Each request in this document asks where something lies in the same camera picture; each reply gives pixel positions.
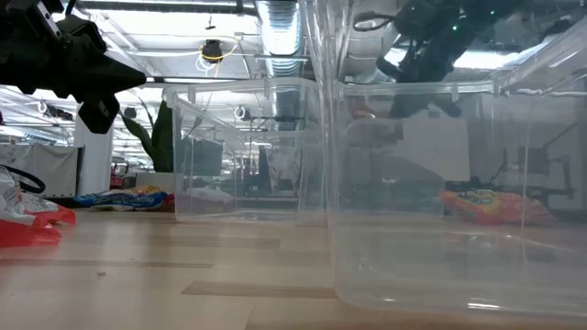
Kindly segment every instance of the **wooden floor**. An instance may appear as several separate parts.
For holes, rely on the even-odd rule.
[[[584,329],[347,305],[315,225],[83,212],[60,231],[58,247],[0,249],[0,329]]]

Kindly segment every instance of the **green plant leaf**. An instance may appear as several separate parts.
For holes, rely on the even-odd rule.
[[[159,172],[173,172],[173,110],[161,102],[153,127],[153,167]]]
[[[149,118],[150,127],[153,128],[155,126],[155,124],[153,124],[153,116],[150,115],[147,105],[142,100],[140,100],[140,102],[143,103],[143,107],[145,108],[145,111],[147,112],[147,117]]]
[[[155,153],[155,148],[153,147],[153,144],[151,142],[151,139],[149,137],[149,132],[147,132],[147,129],[145,129],[143,126],[141,126],[136,121],[134,121],[128,117],[125,117],[122,114],[121,114],[121,116],[122,116],[122,121],[125,123],[125,126],[127,127],[130,134],[134,135],[135,137],[137,137],[140,140],[140,144],[145,149],[145,152],[147,152],[149,157],[154,162],[155,159],[153,158],[153,155]]]

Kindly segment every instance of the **plastic bin rim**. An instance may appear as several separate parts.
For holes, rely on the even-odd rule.
[[[220,127],[223,127],[224,129],[229,130],[240,137],[245,137],[245,138],[299,138],[303,134],[307,133],[307,130],[305,130],[305,129],[304,130],[296,130],[296,131],[286,131],[286,132],[280,132],[280,131],[273,131],[273,132],[241,131],[241,130],[238,130],[236,127],[230,125],[229,123],[225,122],[224,120],[222,120],[214,115],[210,115],[210,113],[197,108],[193,104],[190,104],[189,102],[180,98],[178,95],[175,95],[173,97],[172,105],[173,106],[178,105],[180,108],[183,108],[184,110],[192,111],[192,112],[194,112],[194,114],[196,116],[200,116],[208,122],[215,123],[216,125],[219,125]]]
[[[348,85],[339,82],[345,95],[396,95],[396,94],[451,94],[451,93],[493,93],[499,88],[493,81],[484,82],[417,82],[389,83],[376,85]]]
[[[165,87],[162,91],[163,95],[173,96],[175,94],[186,94],[189,92],[218,92],[226,90],[248,90],[248,89],[263,89],[265,87],[280,87],[284,85],[296,85],[304,88],[318,90],[316,82],[304,78],[267,78],[267,79],[251,79],[235,82],[207,82],[207,83],[189,83],[180,86]]]

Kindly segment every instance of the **ventilation duct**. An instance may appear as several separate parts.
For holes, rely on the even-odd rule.
[[[124,10],[161,13],[237,14],[259,17],[265,54],[297,55],[302,45],[302,18],[297,1],[292,0],[78,0],[82,10]],[[299,77],[299,60],[265,60],[270,77]],[[300,112],[300,91],[289,88],[274,94],[272,112],[279,130],[295,130]]]
[[[302,18],[296,1],[258,1],[257,10],[262,21],[261,38],[266,54],[296,55],[302,45]],[[302,62],[299,60],[265,60],[270,77],[299,77]],[[273,116],[277,117],[278,130],[295,130],[295,118],[301,117],[300,90],[290,88],[273,95]]]

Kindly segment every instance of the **clear plastic bin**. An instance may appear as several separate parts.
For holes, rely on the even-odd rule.
[[[459,70],[434,83],[360,75],[374,58],[353,72],[353,15],[405,3],[304,2],[332,100],[339,297],[379,309],[586,316],[587,23],[468,82],[454,82]],[[375,34],[365,38],[381,44]]]
[[[314,82],[209,83],[164,94],[175,122],[178,220],[323,218],[323,132]]]

